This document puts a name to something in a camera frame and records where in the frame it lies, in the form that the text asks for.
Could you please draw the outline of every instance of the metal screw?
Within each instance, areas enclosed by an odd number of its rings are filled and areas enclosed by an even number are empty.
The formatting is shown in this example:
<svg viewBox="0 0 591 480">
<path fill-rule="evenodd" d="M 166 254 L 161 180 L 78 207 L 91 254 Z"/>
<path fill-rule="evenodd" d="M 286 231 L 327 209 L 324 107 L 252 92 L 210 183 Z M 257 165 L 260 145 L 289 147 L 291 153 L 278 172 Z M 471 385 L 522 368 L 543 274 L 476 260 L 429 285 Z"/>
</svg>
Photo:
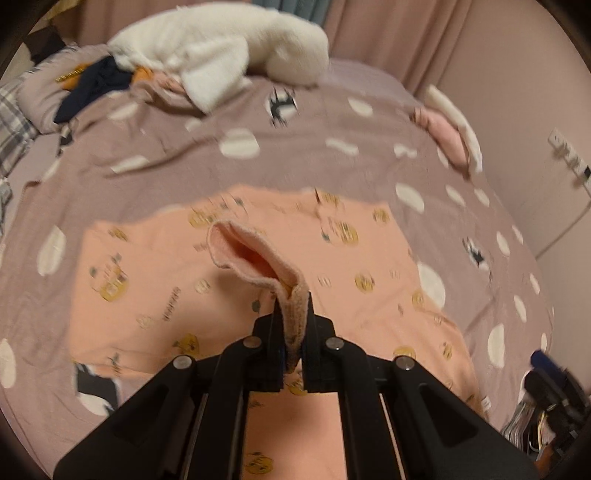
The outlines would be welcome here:
<svg viewBox="0 0 591 480">
<path fill-rule="evenodd" d="M 178 356 L 173 360 L 173 365 L 177 370 L 185 370 L 185 368 L 189 368 L 192 363 L 193 360 L 187 355 Z"/>
<path fill-rule="evenodd" d="M 414 360 L 409 356 L 403 355 L 396 359 L 396 366 L 402 370 L 412 370 L 414 367 Z"/>
<path fill-rule="evenodd" d="M 339 337 L 330 337 L 326 341 L 326 346 L 331 350 L 340 350 L 345 346 L 345 341 Z"/>
<path fill-rule="evenodd" d="M 242 343 L 244 343 L 246 348 L 259 348 L 262 345 L 262 340 L 259 337 L 251 335 L 250 337 L 246 337 Z"/>
</svg>

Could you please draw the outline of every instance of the bedsheet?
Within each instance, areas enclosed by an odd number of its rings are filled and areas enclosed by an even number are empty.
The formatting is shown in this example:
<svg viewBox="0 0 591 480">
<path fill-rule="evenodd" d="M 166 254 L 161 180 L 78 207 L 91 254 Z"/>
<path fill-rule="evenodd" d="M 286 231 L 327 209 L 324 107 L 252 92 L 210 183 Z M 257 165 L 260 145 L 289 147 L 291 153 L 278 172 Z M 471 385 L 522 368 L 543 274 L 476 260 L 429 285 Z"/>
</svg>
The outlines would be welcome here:
<svg viewBox="0 0 591 480">
<path fill-rule="evenodd" d="M 6 209 L 6 231 L 10 230 L 14 221 L 21 194 L 27 183 L 42 179 L 45 172 L 56 161 L 59 141 L 60 134 L 40 135 L 34 140 L 27 155 L 8 175 L 13 197 Z"/>
<path fill-rule="evenodd" d="M 88 107 L 72 134 L 57 167 L 25 191 L 0 267 L 0 407 L 48 472 L 141 386 L 70 359 L 84 230 L 99 219 L 135 222 L 237 183 L 388 202 L 424 293 L 464 334 L 491 423 L 510 418 L 531 352 L 551 339 L 540 272 L 484 175 L 465 180 L 451 169 L 399 104 L 255 79 L 199 118 L 139 85 Z M 275 458 L 269 477 L 289 478 L 297 464 Z"/>
</svg>

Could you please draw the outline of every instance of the printed cartoon pattern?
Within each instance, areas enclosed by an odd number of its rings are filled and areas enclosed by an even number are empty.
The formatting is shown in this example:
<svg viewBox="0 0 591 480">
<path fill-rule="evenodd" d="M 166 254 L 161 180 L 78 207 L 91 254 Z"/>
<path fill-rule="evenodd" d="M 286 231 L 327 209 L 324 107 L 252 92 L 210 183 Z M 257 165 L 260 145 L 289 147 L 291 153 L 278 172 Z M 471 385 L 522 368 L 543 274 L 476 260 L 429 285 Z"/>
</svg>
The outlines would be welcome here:
<svg viewBox="0 0 591 480">
<path fill-rule="evenodd" d="M 107 360 L 111 363 L 111 369 L 113 370 L 113 375 L 115 377 L 121 376 L 121 365 L 119 359 L 119 352 L 115 352 L 113 356 L 107 357 Z"/>
<path fill-rule="evenodd" d="M 340 205 L 340 197 L 338 195 L 334 195 L 328 192 L 321 192 L 320 197 L 323 203 L 327 203 L 328 205 L 332 205 L 337 208 Z"/>
<path fill-rule="evenodd" d="M 109 230 L 109 235 L 114 238 L 118 238 L 119 240 L 123 240 L 124 242 L 129 241 L 129 238 L 127 238 L 125 232 L 117 227 L 113 227 L 111 230 Z"/>
<path fill-rule="evenodd" d="M 273 460 L 261 452 L 253 452 L 246 456 L 244 467 L 248 473 L 253 475 L 264 475 L 272 472 Z"/>
<path fill-rule="evenodd" d="M 119 263 L 121 255 L 109 257 L 99 267 L 90 269 L 92 288 L 106 301 L 115 301 L 120 298 L 128 287 L 128 278 L 121 269 Z"/>
<path fill-rule="evenodd" d="M 142 314 L 137 315 L 135 317 L 135 321 L 138 322 L 138 325 L 144 330 L 150 328 L 155 322 L 154 318 L 150 317 L 149 315 Z"/>
<path fill-rule="evenodd" d="M 117 387 L 113 379 L 95 375 L 87 365 L 74 365 L 76 392 L 82 404 L 93 413 L 101 414 L 100 408 L 104 408 L 105 415 L 111 415 L 119 407 Z"/>
<path fill-rule="evenodd" d="M 189 213 L 189 223 L 194 228 L 206 228 L 218 219 L 217 212 L 204 212 L 192 209 Z"/>
<path fill-rule="evenodd" d="M 187 333 L 183 338 L 176 341 L 173 347 L 178 348 L 179 355 L 190 355 L 195 359 L 199 357 L 199 340 L 192 333 Z"/>
<path fill-rule="evenodd" d="M 359 243 L 357 230 L 351 224 L 328 217 L 322 224 L 322 238 L 333 245 L 350 245 Z"/>
<path fill-rule="evenodd" d="M 279 94 L 277 89 L 273 88 L 273 94 L 268 98 L 268 112 L 274 127 L 286 127 L 287 120 L 297 112 L 295 95 L 295 90 L 283 89 L 282 94 Z"/>
<path fill-rule="evenodd" d="M 303 397 L 308 394 L 308 392 L 304 390 L 304 379 L 300 369 L 287 376 L 285 385 L 292 395 Z"/>
<path fill-rule="evenodd" d="M 368 273 L 358 273 L 355 275 L 355 285 L 363 293 L 370 293 L 374 290 L 375 280 Z"/>
<path fill-rule="evenodd" d="M 409 356 L 414 360 L 417 359 L 417 353 L 414 351 L 414 348 L 408 345 L 399 346 L 392 354 L 394 358 L 402 355 Z"/>
<path fill-rule="evenodd" d="M 451 344 L 449 344 L 447 342 L 443 342 L 442 348 L 443 348 L 443 358 L 445 360 L 451 360 L 452 353 L 453 353 L 453 347 L 451 346 Z"/>
<path fill-rule="evenodd" d="M 372 216 L 378 223 L 388 223 L 390 220 L 390 215 L 383 208 L 376 208 Z"/>
<path fill-rule="evenodd" d="M 474 243 L 474 240 L 471 238 L 465 238 L 462 240 L 462 244 L 464 248 L 468 252 L 470 257 L 470 261 L 474 263 L 478 268 L 484 271 L 489 271 L 488 263 L 486 263 L 485 258 L 482 256 L 480 249 Z"/>
</svg>

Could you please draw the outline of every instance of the navy clothing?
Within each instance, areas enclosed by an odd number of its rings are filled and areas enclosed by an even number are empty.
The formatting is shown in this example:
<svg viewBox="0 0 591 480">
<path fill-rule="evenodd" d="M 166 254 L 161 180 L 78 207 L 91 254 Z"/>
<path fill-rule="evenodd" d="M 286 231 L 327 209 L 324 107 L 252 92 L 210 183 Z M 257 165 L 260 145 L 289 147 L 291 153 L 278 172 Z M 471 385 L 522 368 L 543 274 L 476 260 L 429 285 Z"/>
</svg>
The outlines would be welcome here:
<svg viewBox="0 0 591 480">
<path fill-rule="evenodd" d="M 93 63 L 80 74 L 78 86 L 70 92 L 57 110 L 54 122 L 69 122 L 85 106 L 113 90 L 126 90 L 133 73 L 119 70 L 112 56 Z"/>
</svg>

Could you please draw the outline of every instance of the white polka dot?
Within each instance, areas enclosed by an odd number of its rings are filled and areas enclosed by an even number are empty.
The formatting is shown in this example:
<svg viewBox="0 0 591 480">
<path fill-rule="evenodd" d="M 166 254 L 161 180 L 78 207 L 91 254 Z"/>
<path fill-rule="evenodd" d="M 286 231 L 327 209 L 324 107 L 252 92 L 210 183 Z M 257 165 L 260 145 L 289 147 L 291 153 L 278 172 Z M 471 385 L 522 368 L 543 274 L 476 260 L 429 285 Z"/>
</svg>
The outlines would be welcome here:
<svg viewBox="0 0 591 480">
<path fill-rule="evenodd" d="M 521 379 L 521 383 L 519 385 L 519 397 L 517 398 L 518 403 L 523 400 L 523 397 L 525 397 L 525 394 L 527 393 L 527 390 L 525 389 L 525 377 L 527 377 L 528 373 L 530 373 L 529 370 L 523 374 L 523 378 Z"/>
<path fill-rule="evenodd" d="M 413 210 L 416 210 L 418 213 L 423 213 L 425 211 L 425 201 L 423 200 L 423 197 L 421 197 L 421 194 L 410 185 L 397 183 L 396 195 L 398 195 L 401 202 L 405 203 Z"/>
<path fill-rule="evenodd" d="M 515 234 L 515 236 L 517 237 L 517 241 L 523 245 L 523 235 L 521 235 L 521 232 L 519 231 L 519 229 L 513 225 L 513 227 L 511 227 L 513 229 L 513 233 Z"/>
<path fill-rule="evenodd" d="M 458 192 L 454 187 L 452 187 L 451 185 L 446 185 L 445 189 L 448 197 L 451 198 L 452 201 L 456 202 L 458 205 L 461 205 L 463 207 L 466 206 L 466 202 L 462 198 L 462 195 L 460 195 L 460 192 Z"/>
<path fill-rule="evenodd" d="M 37 254 L 37 272 L 42 277 L 54 274 L 60 268 L 66 253 L 66 236 L 54 225 Z"/>
<path fill-rule="evenodd" d="M 357 98 L 349 97 L 349 105 L 355 113 L 361 116 L 372 116 L 374 109 L 368 102 L 359 100 Z"/>
<path fill-rule="evenodd" d="M 415 148 L 407 147 L 402 143 L 397 143 L 394 144 L 394 155 L 396 155 L 397 158 L 400 158 L 403 155 L 408 158 L 417 158 L 417 150 Z"/>
<path fill-rule="evenodd" d="M 445 153 L 443 153 L 443 150 L 439 147 L 437 147 L 437 156 L 439 157 L 439 161 L 443 164 L 443 166 L 445 168 L 449 168 L 449 160 L 445 156 Z"/>
<path fill-rule="evenodd" d="M 347 143 L 344 140 L 340 140 L 338 138 L 327 138 L 326 146 L 329 148 L 335 148 L 345 155 L 349 155 L 350 157 L 354 157 L 355 155 L 359 154 L 359 147 L 357 145 Z"/>
<path fill-rule="evenodd" d="M 12 388 L 17 381 L 17 361 L 8 340 L 0 342 L 0 385 Z"/>
<path fill-rule="evenodd" d="M 86 410 L 94 415 L 99 417 L 106 417 L 108 415 L 107 408 L 110 408 L 111 405 L 109 402 L 104 400 L 100 397 L 95 397 L 94 395 L 87 395 L 85 393 L 76 393 L 76 397 L 80 400 L 80 403 L 84 406 Z"/>
<path fill-rule="evenodd" d="M 513 301 L 515 302 L 515 309 L 517 310 L 517 315 L 523 323 L 527 322 L 527 311 L 525 309 L 525 304 L 523 300 L 517 295 L 513 297 Z"/>
<path fill-rule="evenodd" d="M 123 92 L 121 90 L 112 90 L 111 92 L 106 94 L 108 98 L 117 98 L 121 95 L 123 95 Z"/>
<path fill-rule="evenodd" d="M 54 163 L 51 164 L 51 166 L 46 170 L 46 172 L 41 177 L 41 181 L 47 181 L 56 174 L 57 169 L 60 167 L 60 161 L 61 161 L 61 158 L 58 158 Z"/>
<path fill-rule="evenodd" d="M 196 129 L 202 123 L 203 122 L 200 118 L 190 118 L 185 122 L 185 128 L 187 129 L 187 132 L 190 132 L 191 130 Z"/>
<path fill-rule="evenodd" d="M 474 189 L 474 195 L 476 195 L 476 198 L 478 198 L 481 204 L 483 204 L 485 207 L 488 207 L 491 204 L 491 200 L 488 198 L 488 195 L 484 193 L 484 190 Z"/>
<path fill-rule="evenodd" d="M 113 165 L 111 170 L 115 173 L 125 173 L 126 171 L 139 170 L 145 167 L 148 163 L 150 163 L 150 161 L 143 155 L 135 155 L 121 160 L 119 163 Z"/>
<path fill-rule="evenodd" d="M 540 294 L 540 284 L 538 282 L 538 279 L 534 276 L 533 273 L 530 273 L 530 282 L 531 282 L 531 287 L 534 289 L 534 292 L 536 295 Z"/>
<path fill-rule="evenodd" d="M 232 128 L 219 143 L 220 152 L 227 158 L 243 160 L 256 157 L 261 149 L 255 136 L 247 128 Z"/>
<path fill-rule="evenodd" d="M 505 326 L 500 323 L 488 336 L 488 358 L 497 368 L 505 366 Z"/>
<path fill-rule="evenodd" d="M 435 270 L 422 262 L 417 263 L 418 276 L 421 280 L 421 288 L 429 298 L 442 309 L 445 305 L 445 286 L 443 280 Z"/>
<path fill-rule="evenodd" d="M 107 115 L 109 120 L 125 120 L 132 116 L 138 109 L 139 105 L 135 102 L 127 103 L 126 105 L 118 108 L 114 112 Z"/>
<path fill-rule="evenodd" d="M 489 397 L 484 397 L 480 404 L 482 405 L 482 410 L 484 411 L 489 411 L 492 408 L 492 402 Z"/>
<path fill-rule="evenodd" d="M 506 238 L 503 236 L 501 232 L 496 233 L 496 243 L 499 245 L 499 250 L 501 253 L 508 257 L 511 254 L 511 250 L 509 249 L 509 244 L 507 243 Z"/>
<path fill-rule="evenodd" d="M 163 213 L 171 213 L 176 212 L 178 210 L 184 210 L 184 207 L 180 203 L 171 203 L 166 207 L 162 207 L 160 210 L 157 210 L 154 215 L 162 215 Z"/>
</svg>

